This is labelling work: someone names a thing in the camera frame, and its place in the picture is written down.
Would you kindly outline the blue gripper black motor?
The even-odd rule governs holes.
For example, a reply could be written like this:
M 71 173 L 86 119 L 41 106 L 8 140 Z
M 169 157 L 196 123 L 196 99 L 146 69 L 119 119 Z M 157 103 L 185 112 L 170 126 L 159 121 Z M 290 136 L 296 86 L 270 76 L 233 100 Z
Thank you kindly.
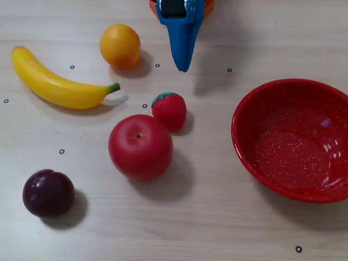
M 204 1 L 158 0 L 156 8 L 160 23 L 167 27 L 175 65 L 187 72 L 204 18 Z

